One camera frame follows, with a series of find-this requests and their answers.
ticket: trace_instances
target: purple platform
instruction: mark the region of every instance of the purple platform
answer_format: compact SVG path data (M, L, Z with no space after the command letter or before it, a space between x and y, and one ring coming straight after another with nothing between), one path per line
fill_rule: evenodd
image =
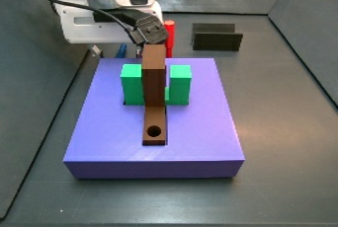
M140 62L99 62L63 159L71 173L79 179L234 177L244 155L214 59L167 59L191 65L192 73L188 106L167 107L167 146L143 146L144 107L123 105L122 66Z

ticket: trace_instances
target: red object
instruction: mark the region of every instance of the red object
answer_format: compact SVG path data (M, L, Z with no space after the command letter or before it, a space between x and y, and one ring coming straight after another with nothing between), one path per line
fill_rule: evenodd
M166 20L164 27L168 31L168 38L166 41L166 48L167 48L167 57L172 57L172 47L174 47L174 21Z

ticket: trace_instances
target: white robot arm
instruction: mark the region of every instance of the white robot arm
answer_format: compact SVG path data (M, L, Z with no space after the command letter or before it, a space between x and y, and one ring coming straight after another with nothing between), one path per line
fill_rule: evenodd
M160 28L160 39L166 39L166 29L159 26L163 22L163 12L156 0L63 0L65 2L87 5L92 8L104 10L110 14L116 14L116 10L130 12L128 10L146 13L147 21L142 21L143 28L148 31ZM96 21L91 11L75 7L56 4L56 11L60 16L60 23L64 38L71 43L104 43L104 42L128 42L131 41L127 33L116 23L111 21Z

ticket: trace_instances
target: hole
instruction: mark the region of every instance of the hole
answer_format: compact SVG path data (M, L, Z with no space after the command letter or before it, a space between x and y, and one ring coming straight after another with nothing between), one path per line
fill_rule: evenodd
M158 126L152 125L147 129L147 133L151 137L158 137L162 135L162 129Z

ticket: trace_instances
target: black cable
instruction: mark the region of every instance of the black cable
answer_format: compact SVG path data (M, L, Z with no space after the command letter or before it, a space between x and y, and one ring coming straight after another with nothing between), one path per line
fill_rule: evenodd
M48 1L51 1L53 3L59 3L60 5L64 5L64 6L69 6L69 7L73 7L73 8L79 8L79 9L93 11L93 12L104 15L106 17L111 18L120 25L120 27L123 28L123 30L126 31L126 33L130 35L130 32L131 32L130 27L126 26L123 24L123 22L116 17L114 17L111 14L108 14L103 10L95 9L95 8L92 8L89 6L85 6L85 5L80 5L80 4L75 4L75 3L69 3L69 2L63 2L63 1L59 1L59 0L48 0Z
M55 13L57 14L55 2L51 2L51 7L52 7L52 10L55 11Z

